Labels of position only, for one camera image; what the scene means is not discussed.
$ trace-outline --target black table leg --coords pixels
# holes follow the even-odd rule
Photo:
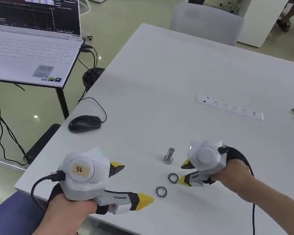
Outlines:
[[[60,102],[61,110],[64,116],[64,119],[67,119],[67,117],[70,115],[67,102],[65,100],[64,92],[62,88],[56,88],[58,99]]]

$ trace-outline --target laptop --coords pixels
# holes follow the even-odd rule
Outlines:
[[[82,42],[78,0],[0,0],[0,81],[63,87]]]

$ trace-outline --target power outlet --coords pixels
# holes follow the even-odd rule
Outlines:
[[[264,120],[264,114],[261,112],[255,111],[253,109],[238,107],[237,105],[222,102],[208,96],[202,96],[198,94],[196,95],[196,102],[209,105],[218,109],[227,110],[250,118],[258,119],[260,121]]]

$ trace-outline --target computer mouse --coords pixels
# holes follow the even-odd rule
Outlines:
[[[74,118],[69,124],[69,131],[73,133],[82,133],[92,131],[101,127],[101,120],[99,117],[82,115]]]

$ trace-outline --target floor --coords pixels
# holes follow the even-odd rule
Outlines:
[[[106,0],[91,3],[92,11],[81,17],[82,29],[91,33],[94,40],[91,45],[99,53],[100,67],[107,67],[128,38],[141,23],[168,28],[171,11],[175,4],[184,0]],[[261,48],[238,44],[239,47],[255,52],[294,61],[294,18],[288,33],[282,32],[276,25]],[[81,54],[80,60],[91,66],[92,57]],[[76,101],[83,92],[81,77],[85,69],[77,63],[65,87],[65,96],[69,110],[73,110]],[[0,83],[0,106],[2,116],[13,130],[25,151],[29,150],[38,138],[53,124],[62,123],[63,116],[54,90],[31,86],[22,86],[25,91],[12,84]],[[2,143],[8,158],[22,161],[22,153],[7,132]],[[13,186],[21,176],[16,171],[0,166],[0,203],[14,192]],[[81,234],[90,234],[85,230]]]

